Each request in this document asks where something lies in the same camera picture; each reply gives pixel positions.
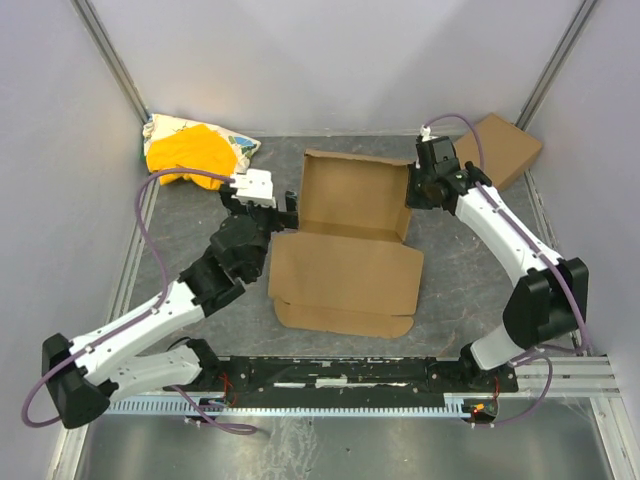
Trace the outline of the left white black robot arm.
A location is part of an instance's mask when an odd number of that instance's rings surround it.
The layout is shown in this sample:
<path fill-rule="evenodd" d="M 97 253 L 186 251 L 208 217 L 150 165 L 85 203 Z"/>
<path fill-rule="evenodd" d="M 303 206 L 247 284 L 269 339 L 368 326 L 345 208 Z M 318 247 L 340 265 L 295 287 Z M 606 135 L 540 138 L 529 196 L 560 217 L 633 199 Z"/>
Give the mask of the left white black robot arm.
<path fill-rule="evenodd" d="M 298 199 L 285 194 L 285 208 L 261 202 L 234 187 L 220 192 L 229 215 L 200 258 L 139 307 L 90 333 L 66 338 L 56 333 L 42 344 L 42 377 L 67 429 L 87 425 L 115 402 L 156 388 L 218 378 L 218 359 L 204 340 L 190 340 L 175 352 L 144 356 L 142 350 L 187 325 L 222 310 L 262 275 L 274 233 L 298 227 Z"/>

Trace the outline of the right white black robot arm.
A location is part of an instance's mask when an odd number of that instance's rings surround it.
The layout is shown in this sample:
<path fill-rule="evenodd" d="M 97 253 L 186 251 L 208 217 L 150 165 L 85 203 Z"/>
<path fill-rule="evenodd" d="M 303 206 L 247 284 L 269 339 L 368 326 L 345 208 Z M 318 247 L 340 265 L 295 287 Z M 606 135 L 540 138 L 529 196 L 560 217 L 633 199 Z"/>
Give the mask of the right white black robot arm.
<path fill-rule="evenodd" d="M 465 345 L 457 360 L 430 363 L 429 374 L 472 391 L 527 360 L 588 350 L 586 343 L 574 348 L 553 343 L 571 332 L 586 332 L 589 271 L 585 263 L 579 258 L 566 260 L 539 240 L 507 207 L 480 168 L 460 163 L 448 137 L 421 133 L 416 150 L 417 159 L 408 167 L 407 206 L 440 208 L 467 225 L 513 285 L 501 325 Z"/>

